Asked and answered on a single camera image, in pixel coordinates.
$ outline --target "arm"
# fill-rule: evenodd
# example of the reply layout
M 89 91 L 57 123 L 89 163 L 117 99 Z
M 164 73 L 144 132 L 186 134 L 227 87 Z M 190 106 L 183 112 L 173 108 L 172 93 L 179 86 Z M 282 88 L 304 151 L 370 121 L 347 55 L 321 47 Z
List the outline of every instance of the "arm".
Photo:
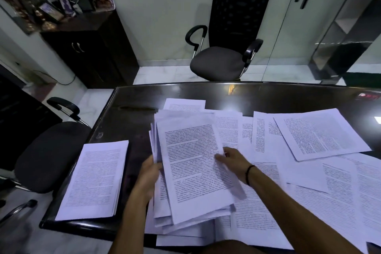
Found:
M 216 159 L 246 183 L 245 173 L 251 164 L 236 149 L 224 148 L 224 151 L 226 157 L 216 155 Z M 361 254 L 355 246 L 298 204 L 257 167 L 250 169 L 248 179 L 249 185 L 258 194 L 297 253 Z
M 145 208 L 154 196 L 155 182 L 162 166 L 162 163 L 154 164 L 152 155 L 143 162 L 109 254 L 143 254 Z

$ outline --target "person's left hand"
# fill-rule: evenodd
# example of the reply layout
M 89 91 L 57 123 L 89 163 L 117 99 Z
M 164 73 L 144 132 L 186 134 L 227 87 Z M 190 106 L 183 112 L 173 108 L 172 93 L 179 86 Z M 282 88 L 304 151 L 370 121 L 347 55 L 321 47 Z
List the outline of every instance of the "person's left hand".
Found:
M 159 170 L 162 167 L 162 163 L 154 164 L 154 157 L 152 155 L 142 164 L 134 189 L 139 195 L 143 195 L 147 203 L 154 196 L 155 183 L 159 177 Z

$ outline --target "dark wooden table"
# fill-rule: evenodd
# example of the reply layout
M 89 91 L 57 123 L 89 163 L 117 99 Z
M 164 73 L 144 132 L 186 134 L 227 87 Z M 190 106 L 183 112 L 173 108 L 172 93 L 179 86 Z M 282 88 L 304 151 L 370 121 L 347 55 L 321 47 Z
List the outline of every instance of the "dark wooden table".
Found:
M 114 90 L 103 109 L 89 143 L 130 140 L 117 214 L 111 218 L 54 221 L 70 181 L 68 176 L 55 194 L 40 227 L 103 240 L 114 240 L 122 211 L 135 184 L 141 163 L 151 154 L 148 131 L 154 113 L 162 109 L 166 98 L 206 100 L 207 109 L 235 110 L 244 116 L 253 111 L 265 113 L 301 113 L 338 108 L 341 114 L 373 151 L 365 154 L 381 158 L 381 98 L 357 100 L 361 88 L 287 83 L 180 83 L 120 87 Z M 144 246 L 155 247 L 156 236 L 145 235 Z M 189 253 L 194 247 L 157 247 Z M 259 247 L 268 253 L 289 251 Z

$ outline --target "forearm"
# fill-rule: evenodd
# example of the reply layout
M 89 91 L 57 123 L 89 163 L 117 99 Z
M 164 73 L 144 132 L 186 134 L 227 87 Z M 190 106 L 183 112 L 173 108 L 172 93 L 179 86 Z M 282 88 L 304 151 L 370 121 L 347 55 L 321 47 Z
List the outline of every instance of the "forearm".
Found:
M 256 167 L 250 170 L 249 184 L 297 253 L 361 253 L 338 232 L 288 196 Z
M 143 254 L 146 206 L 144 195 L 133 189 L 109 254 Z

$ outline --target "cable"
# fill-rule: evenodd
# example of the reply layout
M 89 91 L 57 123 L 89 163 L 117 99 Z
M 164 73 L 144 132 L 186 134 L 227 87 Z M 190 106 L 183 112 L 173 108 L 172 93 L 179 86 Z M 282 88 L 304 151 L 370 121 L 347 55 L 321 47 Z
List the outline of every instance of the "cable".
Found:
M 58 80 L 56 80 L 54 77 L 50 76 L 50 75 L 47 74 L 47 73 L 44 73 L 44 72 L 42 72 L 42 71 L 40 71 L 40 70 L 36 70 L 36 69 L 34 69 L 33 71 L 38 71 L 39 73 L 42 73 L 42 74 L 44 74 L 44 75 L 50 77 L 51 79 L 54 79 L 57 83 L 59 83 L 59 84 L 62 85 L 62 86 L 68 86 L 69 84 L 72 84 L 72 83 L 74 82 L 75 78 L 77 77 L 77 75 L 75 75 L 74 78 L 73 78 L 73 80 L 72 80 L 71 82 L 69 82 L 68 84 L 62 84 L 62 83 L 60 83 Z

